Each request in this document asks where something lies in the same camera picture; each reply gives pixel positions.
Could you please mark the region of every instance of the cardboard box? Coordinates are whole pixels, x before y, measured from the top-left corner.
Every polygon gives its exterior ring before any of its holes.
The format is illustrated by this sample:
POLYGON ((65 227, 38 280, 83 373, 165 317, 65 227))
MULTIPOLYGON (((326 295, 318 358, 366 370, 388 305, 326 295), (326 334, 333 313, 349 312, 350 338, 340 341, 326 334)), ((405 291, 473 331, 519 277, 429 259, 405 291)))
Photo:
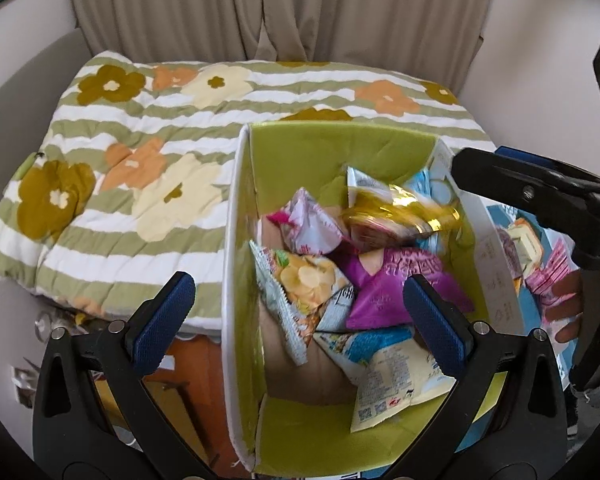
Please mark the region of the cardboard box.
MULTIPOLYGON (((322 206, 339 208, 346 206, 347 166, 402 184, 428 165, 434 198, 453 202, 462 214, 462 228, 443 241, 438 256, 474 301, 470 319, 520 333, 516 293, 506 279, 497 232, 480 198, 453 183, 451 159, 442 140, 402 128, 294 121, 242 130, 225 245, 222 366, 230 436, 247 469, 291 478, 385 466, 414 441, 443 400, 410 406, 352 434, 355 389, 341 370, 315 342, 301 367, 286 355, 278 325, 258 298, 249 240, 282 247, 280 234, 260 218, 283 206, 301 186, 322 206), (490 288, 493 282, 497 294, 490 288)), ((478 416, 493 407, 502 381, 494 378, 478 416)))

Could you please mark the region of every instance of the human hand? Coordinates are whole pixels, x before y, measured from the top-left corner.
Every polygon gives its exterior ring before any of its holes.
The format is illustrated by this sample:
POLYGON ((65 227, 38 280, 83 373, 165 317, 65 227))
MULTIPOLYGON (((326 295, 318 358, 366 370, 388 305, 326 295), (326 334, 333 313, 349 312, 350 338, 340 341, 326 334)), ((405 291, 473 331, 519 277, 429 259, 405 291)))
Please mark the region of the human hand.
POLYGON ((549 322, 577 316, 574 321, 571 321, 564 326, 555 335, 555 340, 558 343, 567 343, 572 339, 577 338, 582 323, 582 276, 580 271, 574 270, 567 274, 563 279, 552 286, 551 291, 554 296, 574 294, 573 297, 563 301, 561 304, 547 309, 544 314, 546 320, 549 322))

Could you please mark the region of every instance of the bed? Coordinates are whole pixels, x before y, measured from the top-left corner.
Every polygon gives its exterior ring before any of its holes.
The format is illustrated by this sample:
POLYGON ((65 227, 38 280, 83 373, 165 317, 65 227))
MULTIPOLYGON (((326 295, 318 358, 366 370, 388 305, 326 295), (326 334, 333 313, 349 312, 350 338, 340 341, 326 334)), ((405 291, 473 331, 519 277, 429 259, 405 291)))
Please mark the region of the bed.
POLYGON ((196 302, 183 333, 219 333, 238 133, 289 120, 400 124, 493 145, 447 88, 337 62, 133 63, 104 51, 60 96, 0 200, 0 278, 60 306, 128 318, 176 270, 196 302))

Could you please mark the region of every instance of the screw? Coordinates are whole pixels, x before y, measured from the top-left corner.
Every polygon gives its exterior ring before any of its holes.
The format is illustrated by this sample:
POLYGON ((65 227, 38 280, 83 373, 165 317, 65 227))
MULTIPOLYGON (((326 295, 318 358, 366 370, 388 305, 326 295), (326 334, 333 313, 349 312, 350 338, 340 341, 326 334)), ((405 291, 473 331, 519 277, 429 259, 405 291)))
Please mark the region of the screw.
POLYGON ((544 330, 542 330, 541 328, 536 328, 534 330, 534 337, 536 339, 538 339, 538 341, 546 341, 548 335, 546 334, 546 332, 544 330))
POLYGON ((522 196, 525 200, 531 200, 536 195, 536 192, 531 186, 525 186, 522 188, 522 196))
POLYGON ((124 327, 125 327, 125 322, 122 321, 121 319, 116 319, 116 320, 112 321, 111 323, 109 323, 109 326, 107 327, 107 329, 112 334, 117 334, 119 332, 122 332, 122 329, 124 327))
POLYGON ((65 333, 66 329, 64 328, 64 326, 58 326, 51 331, 51 339, 61 339, 65 333))
POLYGON ((489 330, 491 330, 491 328, 489 327, 489 325, 487 325, 485 322, 483 321, 476 321, 474 323, 474 330, 481 335, 485 335, 489 333, 489 330))

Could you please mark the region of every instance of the curtain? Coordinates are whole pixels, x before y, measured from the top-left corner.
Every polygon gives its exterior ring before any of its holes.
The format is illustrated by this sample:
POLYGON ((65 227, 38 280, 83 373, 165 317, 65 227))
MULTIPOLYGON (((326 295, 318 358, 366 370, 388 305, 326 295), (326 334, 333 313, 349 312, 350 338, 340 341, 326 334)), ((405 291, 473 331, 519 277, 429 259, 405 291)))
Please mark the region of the curtain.
POLYGON ((331 60, 458 92, 490 0, 73 0, 94 52, 134 61, 331 60))

